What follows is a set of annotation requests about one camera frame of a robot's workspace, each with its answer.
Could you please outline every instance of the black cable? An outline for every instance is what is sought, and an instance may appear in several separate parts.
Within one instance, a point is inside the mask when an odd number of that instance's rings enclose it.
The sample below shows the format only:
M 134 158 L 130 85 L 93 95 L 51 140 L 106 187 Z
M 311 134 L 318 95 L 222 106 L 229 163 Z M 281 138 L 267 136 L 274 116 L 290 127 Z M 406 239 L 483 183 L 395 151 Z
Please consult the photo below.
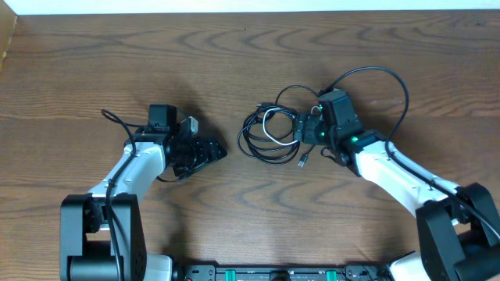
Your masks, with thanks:
M 429 179 L 425 178 L 424 176 L 420 175 L 419 173 L 417 173 L 416 171 L 413 171 L 407 165 L 405 165 L 404 163 L 402 163 L 401 161 L 399 161 L 399 159 L 395 156 L 394 152 L 391 152 L 389 150 L 389 143 L 391 142 L 392 137 L 395 135 L 395 133 L 398 130 L 399 126 L 403 122 L 403 119 L 405 118 L 406 113 L 408 112 L 408 107 L 409 107 L 409 92 L 408 92 L 408 88 L 406 87 L 406 84 L 403 81 L 403 79 L 397 73 L 395 73 L 394 71 L 392 71 L 392 70 L 390 70 L 390 69 L 388 69 L 386 67 L 383 67 L 383 66 L 364 66 L 364 67 L 360 67 L 360 68 L 357 68 L 357 69 L 350 70 L 347 73 L 343 74 L 342 76 L 338 77 L 330 86 L 328 86 L 327 88 L 325 88 L 320 93 L 324 94 L 324 93 L 328 93 L 328 92 L 332 91 L 334 89 L 335 85 L 337 85 L 342 79 L 346 78 L 347 76 L 349 76 L 349 75 L 351 75 L 353 73 L 357 73 L 357 72 L 365 71 L 365 70 L 380 70 L 380 71 L 384 71 L 384 72 L 386 72 L 388 74 L 391 74 L 399 82 L 399 84 L 401 85 L 401 87 L 402 87 L 402 89 L 403 89 L 403 91 L 405 93 L 405 107 L 403 109 L 403 113 L 401 114 L 401 117 L 399 117 L 398 122 L 396 123 L 396 125 L 394 126 L 394 128 L 392 128 L 392 131 L 389 133 L 389 135 L 387 136 L 387 140 L 385 141 L 385 152 L 387 153 L 387 155 L 389 156 L 389 158 L 391 160 L 393 160 L 394 162 L 396 162 L 398 165 L 400 165 L 403 169 L 405 169 L 409 173 L 413 174 L 414 176 L 416 176 L 417 178 L 419 178 L 420 180 L 422 180 L 424 183 L 428 184 L 430 187 L 433 187 L 433 188 L 439 190 L 443 194 L 446 194 L 450 198 L 450 200 L 452 200 L 456 204 L 462 206 L 473 217 L 475 217 L 477 220 L 479 220 L 480 222 L 482 222 L 497 237 L 498 241 L 500 241 L 500 232 L 497 231 L 493 227 L 493 225 L 490 223 L 490 221 L 488 219 L 486 219 L 484 217 L 484 215 L 481 214 L 478 210 L 476 210 L 475 207 L 469 205 L 462 198 L 460 198 L 456 194 L 453 194 L 452 192 L 450 192 L 449 190 L 445 189 L 444 187 L 441 187 L 441 186 L 437 185 L 433 180 L 429 180 Z
M 243 122 L 243 127 L 240 130 L 240 133 L 237 136 L 237 145 L 238 148 L 240 148 L 240 151 L 243 152 L 244 155 L 247 155 L 250 158 L 256 158 L 261 162 L 264 162 L 268 165 L 284 165 L 286 163 L 289 163 L 298 153 L 298 149 L 300 148 L 300 141 L 294 142 L 293 144 L 289 145 L 284 145 L 280 147 L 274 147 L 274 148 L 261 148 L 257 145 L 255 145 L 252 141 L 255 142 L 260 142 L 260 143 L 273 143 L 271 139 L 268 137 L 257 137 L 256 135 L 250 133 L 250 129 L 257 124 L 263 124 L 263 118 L 259 117 L 261 114 L 264 114 L 267 110 L 276 108 L 277 110 L 270 112 L 268 116 L 266 116 L 266 123 L 269 122 L 274 117 L 275 113 L 282 113 L 285 114 L 292 122 L 292 128 L 288 133 L 281 137 L 275 137 L 272 135 L 269 131 L 268 134 L 270 134 L 273 138 L 275 138 L 277 141 L 283 140 L 285 137 L 290 136 L 291 134 L 294 133 L 294 128 L 295 128 L 295 120 L 298 118 L 298 113 L 293 110 L 286 108 L 284 106 L 278 105 L 278 101 L 280 99 L 280 96 L 285 92 L 288 91 L 292 88 L 300 88 L 300 89 L 305 89 L 311 93 L 313 93 L 316 97 L 318 94 L 311 88 L 302 86 L 302 85 L 291 85 L 283 90 L 280 91 L 280 93 L 276 97 L 276 101 L 274 102 L 274 105 L 269 104 L 269 105 L 258 105 L 257 110 L 249 115 L 245 121 Z M 249 153 L 243 149 L 241 146 L 241 136 L 245 139 L 248 150 L 250 151 Z M 309 149 L 307 153 L 305 153 L 302 157 L 304 158 L 310 151 L 312 150 Z M 263 153 L 274 153 L 278 151 L 286 151 L 282 155 L 278 156 L 271 156 L 271 155 L 264 155 Z
M 122 266 L 120 262 L 120 249 L 118 248 L 118 239 L 116 238 L 116 230 L 115 230 L 115 225 L 113 223 L 113 209 L 112 209 L 112 203 L 113 200 L 111 199 L 111 190 L 115 187 L 116 181 L 120 177 L 121 173 L 125 170 L 125 168 L 128 166 L 128 164 L 134 159 L 136 153 L 137 153 L 137 148 L 135 145 L 135 140 L 134 137 L 132 136 L 132 133 L 128 126 L 130 124 L 125 123 L 120 119 L 118 116 L 114 115 L 108 110 L 102 109 L 101 114 L 106 117 L 108 120 L 111 120 L 115 123 L 119 123 L 127 132 L 127 135 L 130 140 L 130 144 L 132 145 L 132 152 L 130 153 L 130 156 L 125 160 L 125 162 L 118 168 L 118 171 L 114 174 L 114 176 L 108 181 L 108 188 L 106 190 L 106 199 L 105 199 L 105 208 L 106 208 L 106 214 L 107 214 L 107 219 L 108 219 L 108 225 L 109 225 L 109 235 L 111 236 L 111 243 L 113 250 L 115 251 L 115 261 L 116 261 L 116 274 L 118 275 L 118 280 L 122 281 L 123 280 L 123 272 L 122 272 Z

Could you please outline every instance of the wooden table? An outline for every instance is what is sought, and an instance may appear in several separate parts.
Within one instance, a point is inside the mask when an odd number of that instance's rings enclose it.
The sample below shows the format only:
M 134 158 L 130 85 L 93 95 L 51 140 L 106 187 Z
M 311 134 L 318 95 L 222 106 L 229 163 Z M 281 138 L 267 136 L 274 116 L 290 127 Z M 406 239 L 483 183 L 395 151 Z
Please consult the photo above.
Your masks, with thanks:
M 148 105 L 197 117 L 229 151 L 183 183 L 152 184 L 148 251 L 220 264 L 389 261 L 419 248 L 414 218 L 384 190 L 319 155 L 304 169 L 245 157 L 236 137 L 261 101 L 358 67 L 404 77 L 395 143 L 429 170 L 480 182 L 500 206 L 498 12 L 304 12 L 22 16 L 0 74 L 0 279 L 58 279 L 59 206 L 115 165 Z M 366 128 L 388 133 L 403 94 L 384 73 L 350 91 Z M 305 111 L 315 98 L 281 103 Z

